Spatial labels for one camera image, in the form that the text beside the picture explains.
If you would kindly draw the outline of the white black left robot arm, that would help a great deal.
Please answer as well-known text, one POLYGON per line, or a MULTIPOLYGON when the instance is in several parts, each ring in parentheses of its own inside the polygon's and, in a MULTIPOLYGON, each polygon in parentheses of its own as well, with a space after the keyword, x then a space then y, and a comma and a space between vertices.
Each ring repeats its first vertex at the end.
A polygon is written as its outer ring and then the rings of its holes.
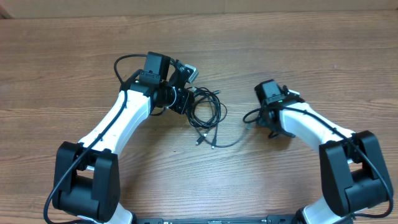
POLYGON ((154 96, 121 91, 94 130, 58 148, 53 190, 45 205, 76 216, 75 223, 136 223, 135 214, 120 203, 119 155, 154 106, 183 114, 191 103, 193 93, 187 88, 166 87, 154 96))

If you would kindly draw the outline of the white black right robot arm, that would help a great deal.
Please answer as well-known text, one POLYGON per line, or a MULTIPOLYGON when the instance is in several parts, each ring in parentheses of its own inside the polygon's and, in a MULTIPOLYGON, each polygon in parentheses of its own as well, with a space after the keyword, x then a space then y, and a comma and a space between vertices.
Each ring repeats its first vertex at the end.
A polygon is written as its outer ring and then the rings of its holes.
POLYGON ((258 93, 254 122, 300 138, 318 153, 322 197, 294 215, 269 215, 267 223, 353 223, 385 218, 394 208, 393 186, 377 137, 342 128, 314 111, 299 94, 258 93))

